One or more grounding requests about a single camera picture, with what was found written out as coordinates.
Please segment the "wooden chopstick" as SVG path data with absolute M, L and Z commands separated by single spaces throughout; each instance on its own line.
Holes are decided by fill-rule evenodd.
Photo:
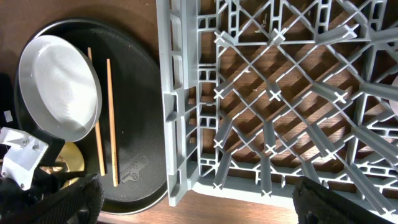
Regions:
M 100 131 L 100 123 L 97 122 L 95 124 L 95 134 L 96 134 L 96 145 L 98 150 L 98 162 L 99 162 L 99 171 L 101 176 L 106 175 L 104 156 L 103 156 L 103 146 L 101 140 L 101 131 Z
M 114 120 L 114 100 L 113 100 L 113 86 L 112 86 L 112 73 L 111 73 L 111 61 L 109 58 L 106 59 L 107 69 L 107 82 L 108 82 L 108 111 L 109 111 L 109 133 L 111 143 L 111 162 L 112 162 L 112 173 L 113 173 L 113 186 L 119 185 L 118 177 L 118 159 L 117 159 L 117 147 L 116 147 L 116 128 Z

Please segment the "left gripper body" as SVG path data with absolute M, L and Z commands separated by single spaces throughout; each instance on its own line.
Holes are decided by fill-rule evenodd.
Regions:
M 44 132 L 2 129 L 1 144 L 8 147 L 1 166 L 2 199 L 43 199 L 57 193 L 68 181 L 86 175 L 84 170 L 43 170 L 56 165 L 64 168 L 57 157 L 65 146 L 63 139 Z

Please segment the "grey plate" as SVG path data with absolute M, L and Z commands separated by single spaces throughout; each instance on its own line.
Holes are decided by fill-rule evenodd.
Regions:
M 56 35 L 32 39 L 22 51 L 19 87 L 36 125 L 66 142 L 85 138 L 99 120 L 101 85 L 91 60 Z

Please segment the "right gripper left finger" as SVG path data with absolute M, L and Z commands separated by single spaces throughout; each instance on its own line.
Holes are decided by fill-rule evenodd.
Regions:
M 1 223 L 96 223 L 104 190 L 96 174 L 81 176 L 72 185 L 53 191 L 60 182 L 51 176 L 49 188 L 22 190 L 15 181 L 1 179 Z

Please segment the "yellow bowl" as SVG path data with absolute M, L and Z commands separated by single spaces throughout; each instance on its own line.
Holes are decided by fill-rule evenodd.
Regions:
M 57 146 L 55 149 L 49 147 L 39 163 L 38 183 L 40 188 L 47 192 L 67 188 L 79 179 L 73 177 L 63 181 L 57 179 L 55 174 L 85 170 L 83 155 L 75 143 L 66 142 L 58 154 L 56 154 L 57 149 L 59 149 Z

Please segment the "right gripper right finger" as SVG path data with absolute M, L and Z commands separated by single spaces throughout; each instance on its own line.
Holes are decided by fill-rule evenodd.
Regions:
M 308 177 L 298 178 L 292 195 L 299 223 L 390 223 Z

